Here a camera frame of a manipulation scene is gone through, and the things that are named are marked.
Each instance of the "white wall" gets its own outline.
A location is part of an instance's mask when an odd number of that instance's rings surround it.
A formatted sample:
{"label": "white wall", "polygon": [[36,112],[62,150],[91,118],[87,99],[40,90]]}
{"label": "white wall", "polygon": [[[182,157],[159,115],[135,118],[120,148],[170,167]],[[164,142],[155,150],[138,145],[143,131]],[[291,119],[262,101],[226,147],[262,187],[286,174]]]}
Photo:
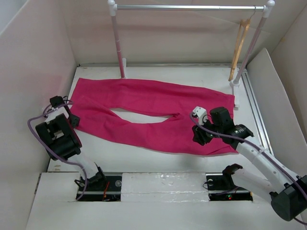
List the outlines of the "white wall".
{"label": "white wall", "polygon": [[28,0],[0,34],[0,228],[25,229],[45,150],[26,122],[68,92],[76,63],[58,0]]}
{"label": "white wall", "polygon": [[25,0],[0,0],[0,32],[23,6]]}
{"label": "white wall", "polygon": [[307,140],[306,24],[307,7],[272,53],[272,60]]}
{"label": "white wall", "polygon": [[[118,4],[264,5],[267,0],[116,0]],[[276,0],[256,51],[271,52],[307,4]],[[116,62],[107,0],[62,0],[68,35],[77,63]],[[253,12],[119,11],[122,52],[128,62],[231,62],[238,24]],[[242,53],[261,12],[252,18]]]}

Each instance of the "pink trousers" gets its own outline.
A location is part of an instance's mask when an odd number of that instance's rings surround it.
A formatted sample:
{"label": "pink trousers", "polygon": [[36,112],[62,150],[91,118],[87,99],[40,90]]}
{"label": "pink trousers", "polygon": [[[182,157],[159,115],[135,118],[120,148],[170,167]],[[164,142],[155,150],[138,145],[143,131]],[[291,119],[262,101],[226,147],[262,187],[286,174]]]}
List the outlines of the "pink trousers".
{"label": "pink trousers", "polygon": [[[105,140],[171,153],[234,152],[218,138],[205,146],[193,142],[194,124],[189,118],[196,106],[208,112],[223,106],[233,117],[232,95],[154,80],[79,79],[71,99],[74,101],[71,111],[81,119],[77,129]],[[160,123],[132,123],[117,116],[111,108],[170,118]]]}

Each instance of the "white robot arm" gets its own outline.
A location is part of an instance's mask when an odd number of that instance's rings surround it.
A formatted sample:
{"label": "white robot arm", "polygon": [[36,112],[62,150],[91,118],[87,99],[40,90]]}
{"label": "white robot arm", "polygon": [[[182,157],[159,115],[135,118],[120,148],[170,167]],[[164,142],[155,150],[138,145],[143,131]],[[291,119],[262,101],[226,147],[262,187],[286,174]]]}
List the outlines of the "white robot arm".
{"label": "white robot arm", "polygon": [[228,166],[223,174],[233,185],[243,187],[271,203],[274,211],[286,221],[293,220],[307,208],[307,176],[302,178],[281,164],[260,146],[247,127],[234,125],[227,109],[212,109],[212,123],[207,119],[207,111],[200,107],[196,107],[190,117],[195,124],[193,141],[205,145],[213,138],[221,138],[267,178],[249,173],[240,165]]}

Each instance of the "metal rail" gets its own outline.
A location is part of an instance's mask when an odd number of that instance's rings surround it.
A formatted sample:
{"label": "metal rail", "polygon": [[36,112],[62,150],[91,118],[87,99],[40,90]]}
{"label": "metal rail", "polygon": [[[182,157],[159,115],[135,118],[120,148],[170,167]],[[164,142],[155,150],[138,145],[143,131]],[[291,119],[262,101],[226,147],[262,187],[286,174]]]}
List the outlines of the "metal rail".
{"label": "metal rail", "polygon": [[164,11],[264,11],[265,6],[167,6],[167,5],[117,5],[117,10]]}

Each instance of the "white table surface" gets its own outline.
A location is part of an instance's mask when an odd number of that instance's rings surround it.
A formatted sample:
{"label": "white table surface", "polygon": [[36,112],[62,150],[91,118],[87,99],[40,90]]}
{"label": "white table surface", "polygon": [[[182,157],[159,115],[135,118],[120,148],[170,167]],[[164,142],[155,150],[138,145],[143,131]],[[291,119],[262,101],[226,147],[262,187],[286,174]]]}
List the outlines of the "white table surface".
{"label": "white table surface", "polygon": [[[128,68],[128,77],[201,86],[231,93],[229,68]],[[111,67],[77,68],[70,96],[79,78],[100,80],[119,77]],[[234,120],[257,136],[255,121],[243,85],[241,107]],[[164,118],[117,111],[133,122],[159,122]],[[238,163],[250,172],[261,173],[243,156],[198,157],[167,154],[106,141],[76,131],[82,151],[105,172],[124,173],[121,202],[77,202],[79,173],[69,165],[51,161],[43,173],[29,217],[27,230],[303,230],[295,221],[280,219],[270,204],[254,195],[254,201],[209,202],[202,188],[204,172],[221,172]]]}
{"label": "white table surface", "polygon": [[123,196],[128,195],[123,201],[78,202],[75,200],[77,185],[73,183],[79,178],[77,172],[43,173],[26,230],[305,229],[296,221],[280,219],[270,204],[257,196],[254,196],[254,202],[208,202],[208,192],[201,183],[194,186],[185,183],[190,178],[201,182],[201,174],[180,175],[180,178],[186,178],[182,182],[171,178],[171,185],[159,183],[161,177],[155,182],[155,173],[154,176],[138,174],[132,178],[133,174],[123,176]]}
{"label": "white table surface", "polygon": [[[130,67],[127,70],[129,78],[206,87],[228,94],[232,92],[228,82],[230,68],[227,67]],[[69,97],[71,97],[79,78],[102,80],[116,79],[119,76],[118,67],[78,67]],[[239,93],[241,107],[234,111],[234,121],[236,124],[246,125],[258,138],[243,84],[239,88]],[[123,119],[139,123],[161,122],[165,119],[122,110],[117,110],[115,113]],[[227,165],[233,163],[254,170],[250,162],[239,154],[213,157],[170,154],[110,142],[78,130],[76,133],[83,144],[82,153],[95,161],[105,172],[221,172]],[[59,161],[50,161],[48,172],[75,172],[75,169]]]}

